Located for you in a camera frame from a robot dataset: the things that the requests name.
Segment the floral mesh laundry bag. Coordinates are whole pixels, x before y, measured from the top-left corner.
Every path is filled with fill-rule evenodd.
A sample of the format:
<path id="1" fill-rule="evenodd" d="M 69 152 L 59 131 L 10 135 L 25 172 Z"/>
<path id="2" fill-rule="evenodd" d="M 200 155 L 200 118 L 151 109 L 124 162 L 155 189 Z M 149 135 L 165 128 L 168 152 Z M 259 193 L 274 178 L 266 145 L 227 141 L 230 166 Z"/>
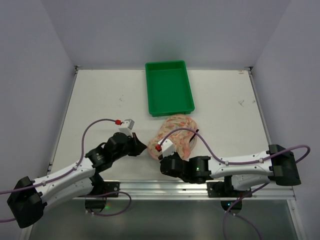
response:
<path id="1" fill-rule="evenodd" d="M 176 114 L 168 117 L 163 122 L 158 133 L 149 141 L 147 145 L 148 153 L 153 159 L 158 160 L 158 156 L 160 155 L 160 153 L 155 149 L 158 142 L 161 141 L 168 133 L 178 128 L 196 130 L 198 129 L 198 126 L 191 117 L 183 114 Z M 183 160 L 187 160 L 190 157 L 192 150 L 196 146 L 197 137 L 195 137 L 194 140 L 189 143 L 192 135 L 193 133 L 191 131 L 179 130 L 172 133 L 168 138 L 173 142 L 177 153 Z"/>

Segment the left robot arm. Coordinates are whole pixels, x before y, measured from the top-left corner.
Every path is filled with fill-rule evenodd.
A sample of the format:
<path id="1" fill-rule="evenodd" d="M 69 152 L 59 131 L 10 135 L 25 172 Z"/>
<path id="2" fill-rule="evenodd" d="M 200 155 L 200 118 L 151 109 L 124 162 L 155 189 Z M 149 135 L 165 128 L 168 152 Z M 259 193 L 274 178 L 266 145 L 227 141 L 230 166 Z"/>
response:
<path id="1" fill-rule="evenodd" d="M 146 148 L 135 133 L 117 132 L 70 166 L 33 180 L 28 176 L 21 178 L 8 197 L 7 205 L 23 229 L 40 220 L 46 210 L 63 202 L 82 196 L 103 197 L 108 191 L 100 173 L 111 168 L 118 159 L 137 157 Z"/>

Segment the black bra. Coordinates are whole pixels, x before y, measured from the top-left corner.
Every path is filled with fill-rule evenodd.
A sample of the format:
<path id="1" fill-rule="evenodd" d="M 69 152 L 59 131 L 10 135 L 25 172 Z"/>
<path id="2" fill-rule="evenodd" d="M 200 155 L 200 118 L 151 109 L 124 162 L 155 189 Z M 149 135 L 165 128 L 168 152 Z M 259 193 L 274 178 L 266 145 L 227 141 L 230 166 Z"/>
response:
<path id="1" fill-rule="evenodd" d="M 196 129 L 196 130 L 192 131 L 193 135 L 191 136 L 191 138 L 189 140 L 189 143 L 191 143 L 194 140 L 194 138 L 197 136 L 198 132 L 199 132 L 199 129 Z"/>

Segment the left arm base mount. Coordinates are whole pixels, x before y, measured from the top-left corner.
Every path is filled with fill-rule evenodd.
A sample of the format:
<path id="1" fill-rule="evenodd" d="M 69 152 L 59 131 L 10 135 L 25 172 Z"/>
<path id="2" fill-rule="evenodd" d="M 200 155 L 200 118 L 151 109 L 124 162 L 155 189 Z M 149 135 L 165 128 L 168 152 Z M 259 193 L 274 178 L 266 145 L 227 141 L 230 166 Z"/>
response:
<path id="1" fill-rule="evenodd" d="M 120 190 L 120 182 L 105 181 L 102 185 L 95 186 L 89 198 L 85 199 L 84 207 L 89 212 L 101 213 L 108 207 L 108 199 L 117 198 Z"/>

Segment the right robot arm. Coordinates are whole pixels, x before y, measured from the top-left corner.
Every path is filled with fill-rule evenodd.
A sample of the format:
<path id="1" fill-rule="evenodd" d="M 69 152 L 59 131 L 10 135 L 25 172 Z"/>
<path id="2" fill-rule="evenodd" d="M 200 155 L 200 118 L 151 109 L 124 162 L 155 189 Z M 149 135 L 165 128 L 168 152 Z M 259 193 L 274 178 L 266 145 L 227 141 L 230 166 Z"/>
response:
<path id="1" fill-rule="evenodd" d="M 196 156 L 183 160 L 171 146 L 159 156 L 160 172 L 185 183 L 204 184 L 223 178 L 212 186 L 210 197 L 236 198 L 251 194 L 257 185 L 275 182 L 278 186 L 301 184 L 294 153 L 278 144 L 252 155 L 225 157 Z"/>

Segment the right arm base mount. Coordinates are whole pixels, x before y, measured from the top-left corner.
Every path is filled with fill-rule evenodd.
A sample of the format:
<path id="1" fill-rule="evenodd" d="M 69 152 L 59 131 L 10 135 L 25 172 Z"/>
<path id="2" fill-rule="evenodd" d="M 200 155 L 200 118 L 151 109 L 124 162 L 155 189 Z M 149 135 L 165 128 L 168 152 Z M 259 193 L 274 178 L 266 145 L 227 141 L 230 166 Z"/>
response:
<path id="1" fill-rule="evenodd" d="M 220 205 L 225 211 L 243 195 L 248 194 L 249 197 L 252 197 L 251 189 L 244 191 L 234 190 L 232 186 L 228 186 L 222 181 L 207 182 L 206 186 L 209 198 L 225 199 L 220 201 Z"/>

